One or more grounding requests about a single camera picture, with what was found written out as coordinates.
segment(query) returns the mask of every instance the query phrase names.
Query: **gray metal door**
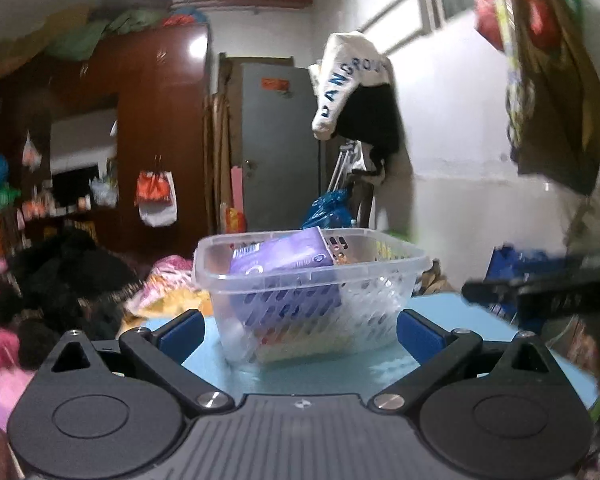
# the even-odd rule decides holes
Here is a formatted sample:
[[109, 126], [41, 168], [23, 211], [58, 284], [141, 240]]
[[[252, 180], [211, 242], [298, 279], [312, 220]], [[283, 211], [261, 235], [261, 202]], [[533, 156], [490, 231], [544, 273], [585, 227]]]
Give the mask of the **gray metal door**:
[[306, 69], [243, 65], [242, 174], [249, 231], [299, 229], [318, 198], [319, 147], [311, 130], [316, 110]]

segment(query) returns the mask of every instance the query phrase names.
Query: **white bag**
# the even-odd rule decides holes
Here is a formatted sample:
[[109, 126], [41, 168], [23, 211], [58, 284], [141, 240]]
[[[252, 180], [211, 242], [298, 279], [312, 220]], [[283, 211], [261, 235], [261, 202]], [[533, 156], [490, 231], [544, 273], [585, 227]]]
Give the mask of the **white bag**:
[[24, 148], [22, 149], [22, 165], [25, 168], [29, 168], [29, 171], [36, 171], [40, 164], [42, 163], [42, 155], [33, 145], [33, 141], [31, 140], [31, 136], [27, 131], [27, 140], [24, 143]]
[[144, 224], [149, 227], [167, 227], [178, 219], [178, 204], [176, 203], [176, 188], [173, 185], [171, 171], [165, 171], [164, 175], [169, 181], [171, 204], [164, 202], [141, 202], [138, 212]]
[[118, 186], [94, 178], [89, 181], [89, 187], [97, 205], [115, 207], [118, 204]]

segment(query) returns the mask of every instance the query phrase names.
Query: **blue table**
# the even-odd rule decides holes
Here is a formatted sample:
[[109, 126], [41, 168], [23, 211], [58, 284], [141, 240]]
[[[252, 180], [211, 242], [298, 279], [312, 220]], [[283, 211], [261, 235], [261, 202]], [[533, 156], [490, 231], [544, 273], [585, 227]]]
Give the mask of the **blue table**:
[[[470, 306], [457, 294], [436, 294], [413, 298], [409, 304], [416, 312], [446, 330], [469, 328], [485, 340], [511, 341], [516, 329], [479, 306]], [[151, 330], [168, 319], [152, 319]], [[418, 363], [396, 341], [385, 348], [334, 358], [281, 362], [259, 369], [255, 366], [233, 368], [222, 357], [218, 329], [206, 319], [205, 341], [184, 362], [184, 367], [200, 378], [229, 393], [236, 401], [244, 394], [350, 394], [367, 402], [373, 394], [418, 367]], [[587, 408], [595, 402], [596, 383], [589, 374], [556, 356]]]

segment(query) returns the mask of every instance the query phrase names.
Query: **metal screw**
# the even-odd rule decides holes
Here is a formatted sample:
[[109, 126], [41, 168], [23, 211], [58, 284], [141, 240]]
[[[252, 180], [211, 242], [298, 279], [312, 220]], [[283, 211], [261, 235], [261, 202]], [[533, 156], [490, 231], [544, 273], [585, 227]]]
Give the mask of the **metal screw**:
[[374, 397], [374, 404], [379, 410], [399, 410], [404, 406], [404, 398], [398, 394], [380, 394]]
[[203, 408], [222, 408], [229, 403], [229, 397], [222, 392], [205, 392], [196, 401]]
[[154, 340], [154, 333], [151, 332], [151, 330], [149, 330], [145, 326], [139, 326], [139, 327], [133, 328], [131, 330], [133, 330], [136, 334], [138, 334], [140, 337], [142, 337], [142, 339], [145, 339], [148, 342], [152, 342]]
[[536, 334], [534, 332], [531, 332], [529, 330], [521, 330], [516, 334], [515, 339], [518, 339], [520, 337], [533, 337], [535, 335]]

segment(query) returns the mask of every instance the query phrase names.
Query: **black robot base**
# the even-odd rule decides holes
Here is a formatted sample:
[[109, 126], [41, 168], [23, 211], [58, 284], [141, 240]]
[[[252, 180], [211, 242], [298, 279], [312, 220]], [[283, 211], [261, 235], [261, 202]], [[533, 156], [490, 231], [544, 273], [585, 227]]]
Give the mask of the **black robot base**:
[[198, 311], [115, 342], [71, 331], [11, 415], [10, 443], [44, 480], [540, 480], [577, 469], [592, 423], [535, 336], [485, 342], [410, 310], [397, 332], [421, 366], [366, 406], [354, 394], [236, 406], [180, 365], [204, 338]]

